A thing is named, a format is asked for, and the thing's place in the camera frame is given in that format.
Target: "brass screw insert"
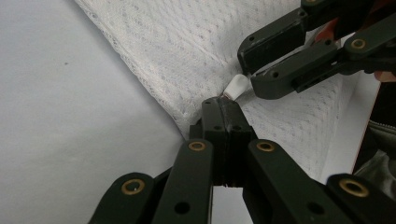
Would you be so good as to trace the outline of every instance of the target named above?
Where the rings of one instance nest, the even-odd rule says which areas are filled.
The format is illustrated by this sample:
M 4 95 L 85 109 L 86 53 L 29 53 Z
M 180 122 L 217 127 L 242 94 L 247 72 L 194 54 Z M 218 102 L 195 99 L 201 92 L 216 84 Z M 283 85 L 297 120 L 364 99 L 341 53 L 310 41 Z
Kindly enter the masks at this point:
M 122 193 L 126 195 L 134 195 L 140 193 L 145 187 L 145 182 L 141 179 L 130 179 L 123 183 L 121 187 Z
M 341 179 L 338 183 L 341 189 L 356 197 L 364 198 L 369 195 L 369 190 L 353 179 Z
M 205 143 L 203 142 L 191 142 L 189 143 L 189 149 L 194 151 L 202 151 L 206 148 Z
M 364 47 L 366 47 L 366 41 L 364 41 L 363 39 L 355 39 L 354 41 L 352 41 L 350 46 L 353 49 L 364 49 Z
M 274 151 L 274 146 L 270 143 L 267 142 L 259 142 L 256 147 L 261 150 L 261 151 L 265 151 L 265 152 L 271 152 Z

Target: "black bracket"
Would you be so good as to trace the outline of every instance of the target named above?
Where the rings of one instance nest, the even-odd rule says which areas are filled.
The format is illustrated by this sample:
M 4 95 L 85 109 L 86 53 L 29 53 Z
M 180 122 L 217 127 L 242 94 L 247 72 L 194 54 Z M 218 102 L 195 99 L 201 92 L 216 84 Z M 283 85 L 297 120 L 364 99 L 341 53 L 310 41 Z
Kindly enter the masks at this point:
M 191 136 L 172 169 L 117 179 L 90 223 L 210 223 L 215 182 L 244 189 L 254 223 L 396 223 L 383 192 L 353 175 L 312 180 L 280 145 L 257 139 L 236 102 L 205 100 Z
M 305 32 L 338 18 L 335 38 L 358 30 L 373 1 L 311 1 L 248 36 L 238 50 L 244 74 L 254 74 L 270 62 L 305 42 Z M 335 74 L 351 75 L 389 71 L 396 74 L 396 13 L 358 31 L 338 49 L 324 40 L 304 49 L 251 78 L 255 94 L 263 99 L 281 98 L 304 91 Z

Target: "white cloth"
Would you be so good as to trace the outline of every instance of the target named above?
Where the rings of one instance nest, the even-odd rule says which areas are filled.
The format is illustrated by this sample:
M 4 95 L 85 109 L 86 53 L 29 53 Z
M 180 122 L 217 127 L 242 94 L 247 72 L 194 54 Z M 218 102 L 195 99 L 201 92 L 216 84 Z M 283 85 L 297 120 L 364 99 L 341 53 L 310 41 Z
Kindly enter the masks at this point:
M 184 136 L 200 117 L 201 102 L 219 95 L 241 72 L 236 52 L 243 39 L 300 4 L 297 0 L 76 2 Z M 276 101 L 259 99 L 250 90 L 238 103 L 260 138 L 278 142 L 318 178 L 356 83 L 345 79 L 332 77 Z

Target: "lace fabric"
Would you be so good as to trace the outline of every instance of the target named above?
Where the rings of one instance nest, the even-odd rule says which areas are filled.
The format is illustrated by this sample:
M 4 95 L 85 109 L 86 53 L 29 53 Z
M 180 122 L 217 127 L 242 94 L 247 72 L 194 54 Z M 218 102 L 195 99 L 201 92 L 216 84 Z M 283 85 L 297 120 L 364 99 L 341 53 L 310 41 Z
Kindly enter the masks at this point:
M 300 5 L 290 0 L 76 0 L 184 136 L 201 102 L 241 73 L 246 36 Z M 313 178 L 321 174 L 356 78 L 335 76 L 276 101 L 250 89 L 237 102 L 260 138 L 278 142 Z

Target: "gray fabric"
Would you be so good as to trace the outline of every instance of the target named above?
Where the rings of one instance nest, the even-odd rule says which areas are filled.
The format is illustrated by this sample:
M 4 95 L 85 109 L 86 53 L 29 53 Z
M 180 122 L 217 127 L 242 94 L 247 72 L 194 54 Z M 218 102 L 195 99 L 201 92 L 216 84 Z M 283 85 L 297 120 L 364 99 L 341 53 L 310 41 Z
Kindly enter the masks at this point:
M 379 149 L 355 175 L 363 177 L 396 201 L 396 130 L 388 125 L 370 121 Z

